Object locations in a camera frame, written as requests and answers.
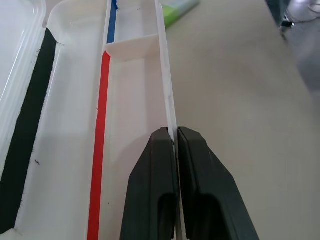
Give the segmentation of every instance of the black tape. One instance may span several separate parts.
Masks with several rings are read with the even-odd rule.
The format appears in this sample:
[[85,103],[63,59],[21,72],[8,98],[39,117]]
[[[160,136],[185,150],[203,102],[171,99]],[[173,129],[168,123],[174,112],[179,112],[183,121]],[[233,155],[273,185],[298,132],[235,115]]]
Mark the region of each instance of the black tape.
[[16,121],[0,181],[0,234],[15,227],[30,157],[55,60],[57,41],[46,29],[29,87]]

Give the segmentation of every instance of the red stripe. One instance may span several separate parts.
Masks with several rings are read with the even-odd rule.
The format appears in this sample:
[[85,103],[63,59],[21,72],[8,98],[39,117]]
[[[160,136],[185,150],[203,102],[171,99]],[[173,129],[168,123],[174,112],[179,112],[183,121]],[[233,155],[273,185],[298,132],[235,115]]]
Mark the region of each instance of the red stripe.
[[104,160],[109,66],[110,66],[110,56],[105,52],[102,56],[98,115],[96,118],[96,126],[95,126],[95,143],[94,143],[94,153],[93,153],[93,167],[92,167],[87,240],[99,239],[102,166],[103,166],[103,160]]

